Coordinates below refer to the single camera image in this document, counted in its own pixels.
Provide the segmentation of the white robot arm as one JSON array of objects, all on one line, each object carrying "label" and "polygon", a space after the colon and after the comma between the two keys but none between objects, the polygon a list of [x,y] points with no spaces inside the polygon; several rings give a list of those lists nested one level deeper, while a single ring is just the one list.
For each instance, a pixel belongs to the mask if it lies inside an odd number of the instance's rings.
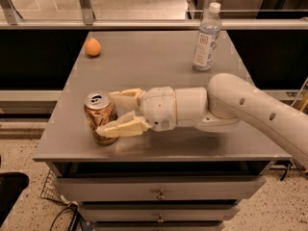
[{"label": "white robot arm", "polygon": [[98,126],[100,136],[131,137],[149,129],[161,132],[176,127],[224,132],[242,120],[308,167],[308,115],[236,75],[216,74],[205,88],[132,89],[114,91],[110,96],[128,113]]}]

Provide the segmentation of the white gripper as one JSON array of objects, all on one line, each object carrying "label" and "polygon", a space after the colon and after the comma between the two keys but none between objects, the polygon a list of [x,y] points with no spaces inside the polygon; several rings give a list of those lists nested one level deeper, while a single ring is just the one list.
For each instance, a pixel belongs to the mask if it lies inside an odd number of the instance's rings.
[{"label": "white gripper", "polygon": [[[129,89],[110,92],[117,108],[130,110],[117,120],[98,126],[96,133],[106,138],[141,135],[150,127],[156,132],[173,130],[176,126],[175,91],[171,87],[153,88],[145,92]],[[137,116],[140,108],[143,116]]]}]

